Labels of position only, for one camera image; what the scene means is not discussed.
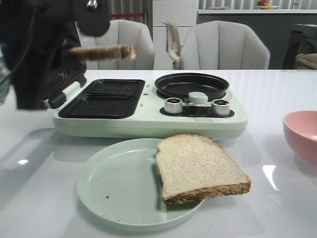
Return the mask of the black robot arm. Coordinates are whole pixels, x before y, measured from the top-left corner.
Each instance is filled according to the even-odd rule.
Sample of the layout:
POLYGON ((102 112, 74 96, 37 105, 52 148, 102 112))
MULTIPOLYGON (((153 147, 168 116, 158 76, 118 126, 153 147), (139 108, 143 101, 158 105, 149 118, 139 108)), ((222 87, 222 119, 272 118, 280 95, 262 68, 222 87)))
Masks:
POLYGON ((106 0, 3 0, 0 48, 19 109, 56 109, 64 90, 86 84, 86 64, 69 53, 79 32, 101 36, 110 27, 106 0))

